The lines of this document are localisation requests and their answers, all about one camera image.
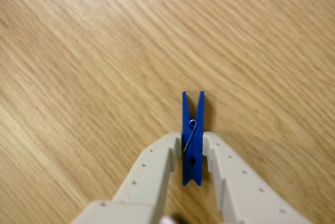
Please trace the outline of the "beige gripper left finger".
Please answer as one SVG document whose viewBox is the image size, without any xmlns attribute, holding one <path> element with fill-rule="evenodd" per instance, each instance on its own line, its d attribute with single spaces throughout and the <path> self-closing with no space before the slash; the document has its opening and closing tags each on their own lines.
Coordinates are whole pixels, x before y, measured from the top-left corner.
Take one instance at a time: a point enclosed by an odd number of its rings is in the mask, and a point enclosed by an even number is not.
<svg viewBox="0 0 335 224">
<path fill-rule="evenodd" d="M 113 197 L 114 202 L 163 210 L 170 173 L 181 156 L 181 133 L 169 133 L 145 148 Z"/>
</svg>

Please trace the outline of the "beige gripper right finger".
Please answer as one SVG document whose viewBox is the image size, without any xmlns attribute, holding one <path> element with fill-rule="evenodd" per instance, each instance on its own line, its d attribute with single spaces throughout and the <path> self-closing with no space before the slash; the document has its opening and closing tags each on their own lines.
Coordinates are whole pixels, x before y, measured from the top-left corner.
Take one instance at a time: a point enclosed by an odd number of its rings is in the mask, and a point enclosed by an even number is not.
<svg viewBox="0 0 335 224">
<path fill-rule="evenodd" d="M 203 155 L 225 223 L 310 223 L 216 134 L 204 133 Z"/>
</svg>

